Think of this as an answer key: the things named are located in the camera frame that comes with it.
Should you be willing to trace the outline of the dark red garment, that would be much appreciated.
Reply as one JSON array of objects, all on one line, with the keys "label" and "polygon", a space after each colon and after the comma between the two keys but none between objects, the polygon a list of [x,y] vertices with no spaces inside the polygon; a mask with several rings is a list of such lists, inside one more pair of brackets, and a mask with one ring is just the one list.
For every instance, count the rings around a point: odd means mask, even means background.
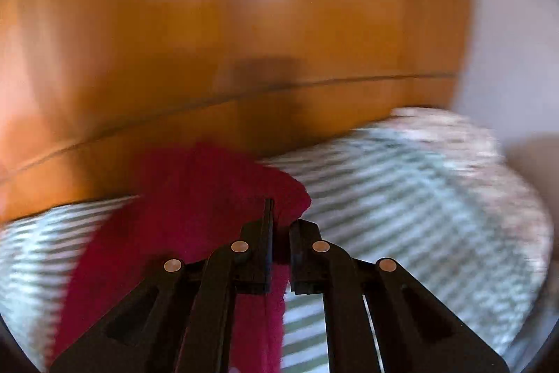
[{"label": "dark red garment", "polygon": [[303,184],[243,154],[202,143],[151,153],[140,194],[112,214],[87,245],[71,275],[54,347],[54,361],[168,261],[205,260],[241,238],[274,202],[269,293],[235,299],[225,372],[281,368],[284,294],[289,271],[284,246],[289,225],[310,206]]}]

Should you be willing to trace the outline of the green white checkered bedsheet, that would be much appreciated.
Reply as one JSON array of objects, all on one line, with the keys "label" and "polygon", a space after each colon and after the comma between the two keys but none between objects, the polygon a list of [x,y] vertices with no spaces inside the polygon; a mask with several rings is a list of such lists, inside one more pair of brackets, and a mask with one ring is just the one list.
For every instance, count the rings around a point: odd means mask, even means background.
[{"label": "green white checkered bedsheet", "polygon": [[[546,273],[446,167],[389,128],[270,160],[304,184],[305,218],[353,256],[401,263],[498,353],[518,335]],[[120,199],[59,206],[1,233],[1,314],[39,369],[52,351],[70,274]]]}]

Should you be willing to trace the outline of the floral patterned bedding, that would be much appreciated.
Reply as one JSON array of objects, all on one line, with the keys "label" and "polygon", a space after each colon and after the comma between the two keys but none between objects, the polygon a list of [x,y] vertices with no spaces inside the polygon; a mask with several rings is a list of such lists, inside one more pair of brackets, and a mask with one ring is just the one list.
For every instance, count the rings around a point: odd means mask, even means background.
[{"label": "floral patterned bedding", "polygon": [[531,184],[506,165],[495,135],[464,115],[430,108],[399,108],[386,128],[443,156],[484,209],[517,244],[535,274],[549,267],[554,228],[551,214]]}]

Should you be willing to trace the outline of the orange wooden wardrobe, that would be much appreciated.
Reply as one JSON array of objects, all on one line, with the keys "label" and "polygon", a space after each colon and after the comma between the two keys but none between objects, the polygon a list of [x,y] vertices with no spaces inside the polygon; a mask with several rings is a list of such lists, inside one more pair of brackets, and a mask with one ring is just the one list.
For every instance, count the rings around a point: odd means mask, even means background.
[{"label": "orange wooden wardrobe", "polygon": [[131,192],[133,157],[270,156],[449,106],[473,0],[1,0],[1,218]]}]

